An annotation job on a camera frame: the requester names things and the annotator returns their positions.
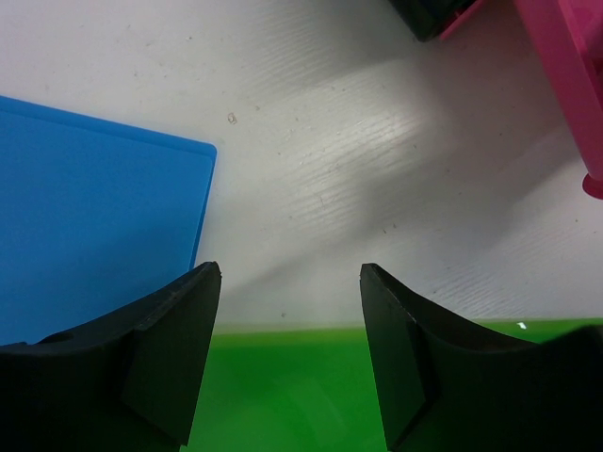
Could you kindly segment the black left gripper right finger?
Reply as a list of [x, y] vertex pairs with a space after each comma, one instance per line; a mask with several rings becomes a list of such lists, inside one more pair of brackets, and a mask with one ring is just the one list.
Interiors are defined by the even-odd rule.
[[602, 329], [517, 339], [362, 266], [362, 308], [391, 451], [598, 451]]

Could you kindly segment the pink bottom drawer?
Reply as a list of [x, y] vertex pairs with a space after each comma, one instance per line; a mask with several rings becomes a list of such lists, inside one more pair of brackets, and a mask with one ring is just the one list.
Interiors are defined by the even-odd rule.
[[602, 198], [602, 2], [514, 3], [587, 169], [582, 188]]

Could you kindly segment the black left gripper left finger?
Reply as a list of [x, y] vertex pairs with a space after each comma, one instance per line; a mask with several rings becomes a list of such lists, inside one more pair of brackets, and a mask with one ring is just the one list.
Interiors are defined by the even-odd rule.
[[207, 262], [38, 343], [1, 349], [5, 451], [177, 451], [190, 439], [220, 299]]

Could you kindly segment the black pink drawer organizer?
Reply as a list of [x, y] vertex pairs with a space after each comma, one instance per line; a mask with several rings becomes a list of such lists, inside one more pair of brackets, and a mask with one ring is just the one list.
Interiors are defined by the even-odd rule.
[[415, 38], [443, 40], [464, 24], [483, 4], [481, 0], [390, 0]]

